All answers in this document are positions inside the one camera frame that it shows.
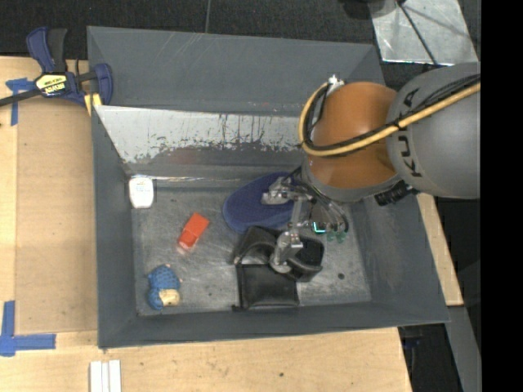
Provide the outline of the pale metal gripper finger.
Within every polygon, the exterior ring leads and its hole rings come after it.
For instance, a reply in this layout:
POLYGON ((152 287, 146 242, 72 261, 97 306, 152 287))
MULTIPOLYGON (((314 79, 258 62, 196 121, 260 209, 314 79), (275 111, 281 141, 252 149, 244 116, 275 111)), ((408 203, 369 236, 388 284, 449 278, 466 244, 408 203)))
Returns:
POLYGON ((261 196, 261 203, 269 206, 283 205, 293 200, 293 179, 291 177, 277 177, 261 196))
POLYGON ((299 232, 296 229, 285 230, 276 238, 275 249, 269 259, 270 266, 278 273, 290 272, 287 259, 294 257, 302 248, 299 232))

